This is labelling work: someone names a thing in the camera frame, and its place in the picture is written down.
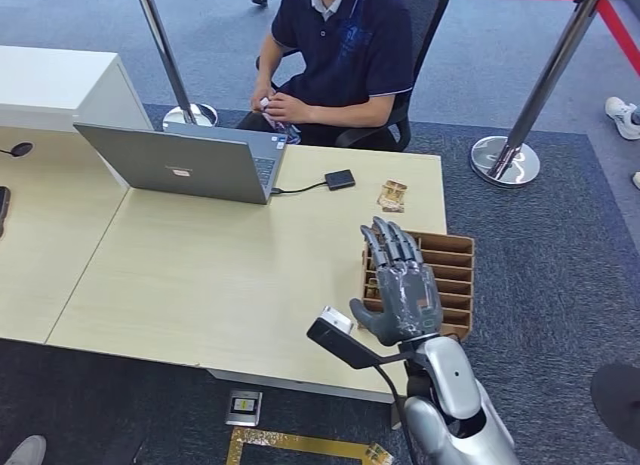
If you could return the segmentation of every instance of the white collar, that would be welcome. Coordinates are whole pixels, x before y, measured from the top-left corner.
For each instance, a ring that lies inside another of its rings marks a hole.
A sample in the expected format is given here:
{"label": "white collar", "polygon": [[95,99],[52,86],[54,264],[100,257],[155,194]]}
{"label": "white collar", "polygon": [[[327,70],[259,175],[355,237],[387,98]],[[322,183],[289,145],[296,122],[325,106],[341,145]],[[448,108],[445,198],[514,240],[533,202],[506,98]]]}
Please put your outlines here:
{"label": "white collar", "polygon": [[331,17],[331,15],[334,15],[337,12],[338,8],[340,8],[341,3],[342,0],[334,0],[334,3],[330,5],[329,8],[327,8],[325,6],[324,3],[322,3],[322,0],[311,0],[311,5],[315,10],[320,12],[320,14],[322,15],[322,18],[324,18],[325,22],[328,20],[329,17]]}

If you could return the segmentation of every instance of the cardboard compartment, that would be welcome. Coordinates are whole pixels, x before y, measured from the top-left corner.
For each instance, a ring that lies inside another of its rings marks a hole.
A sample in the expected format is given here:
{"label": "cardboard compartment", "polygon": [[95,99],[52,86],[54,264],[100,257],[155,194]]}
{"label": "cardboard compartment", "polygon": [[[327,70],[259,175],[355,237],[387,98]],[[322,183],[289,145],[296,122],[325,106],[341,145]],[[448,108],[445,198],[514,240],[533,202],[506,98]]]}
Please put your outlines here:
{"label": "cardboard compartment", "polygon": [[[473,266],[475,245],[472,238],[432,233],[408,232],[430,265],[442,306],[442,335],[455,334],[460,339],[471,332],[473,319]],[[374,312],[383,310],[371,251],[363,253],[362,300]]]}

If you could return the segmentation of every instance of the dark blue carpet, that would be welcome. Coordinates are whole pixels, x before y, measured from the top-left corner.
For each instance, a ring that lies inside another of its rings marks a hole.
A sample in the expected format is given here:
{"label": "dark blue carpet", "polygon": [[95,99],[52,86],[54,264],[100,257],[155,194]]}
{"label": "dark blue carpet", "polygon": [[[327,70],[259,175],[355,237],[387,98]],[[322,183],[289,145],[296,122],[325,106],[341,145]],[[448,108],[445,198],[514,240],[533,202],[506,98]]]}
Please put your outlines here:
{"label": "dark blue carpet", "polygon": [[[168,109],[148,111],[158,126]],[[225,126],[242,116],[220,111]],[[413,132],[408,151],[442,157],[450,232],[477,239],[475,317],[465,348],[521,460],[640,464],[600,423],[589,395],[601,365],[640,365],[640,257],[589,140],[531,133],[542,173],[509,191],[467,164],[472,144],[503,130],[414,123]],[[45,464],[99,463],[111,440],[137,424],[147,434],[145,463],[220,464],[230,387],[198,370],[0,342],[0,459],[23,435],[44,433]],[[260,426],[377,441],[408,463],[383,405],[266,390]],[[245,461],[312,463],[259,447]]]}

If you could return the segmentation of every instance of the wooden desk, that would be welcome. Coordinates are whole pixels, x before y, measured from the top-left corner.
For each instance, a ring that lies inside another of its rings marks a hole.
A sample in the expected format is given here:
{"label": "wooden desk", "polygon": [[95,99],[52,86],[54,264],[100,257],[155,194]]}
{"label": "wooden desk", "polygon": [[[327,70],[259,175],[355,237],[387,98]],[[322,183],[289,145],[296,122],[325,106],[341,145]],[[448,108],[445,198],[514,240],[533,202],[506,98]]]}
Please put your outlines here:
{"label": "wooden desk", "polygon": [[11,203],[0,238],[0,336],[44,343],[125,194],[77,134],[0,128],[0,185]]}
{"label": "wooden desk", "polygon": [[[374,215],[445,233],[440,159],[291,146],[277,181],[296,189],[350,168],[351,189],[278,196],[263,207],[130,190],[47,342],[213,369],[216,376],[390,401],[375,371],[355,371],[307,339],[325,305],[361,292],[361,224]],[[376,203],[387,179],[406,212]],[[368,332],[354,335],[381,354]],[[402,365],[388,367],[398,385]]]}

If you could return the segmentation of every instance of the laptop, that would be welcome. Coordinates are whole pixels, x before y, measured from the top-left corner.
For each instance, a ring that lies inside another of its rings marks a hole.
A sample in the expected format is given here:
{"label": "laptop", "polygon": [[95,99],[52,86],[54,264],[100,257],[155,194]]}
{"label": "laptop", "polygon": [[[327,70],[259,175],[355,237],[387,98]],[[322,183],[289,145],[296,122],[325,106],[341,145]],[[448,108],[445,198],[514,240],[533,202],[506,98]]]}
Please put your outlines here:
{"label": "laptop", "polygon": [[286,135],[171,124],[166,132],[75,123],[134,188],[269,202]]}

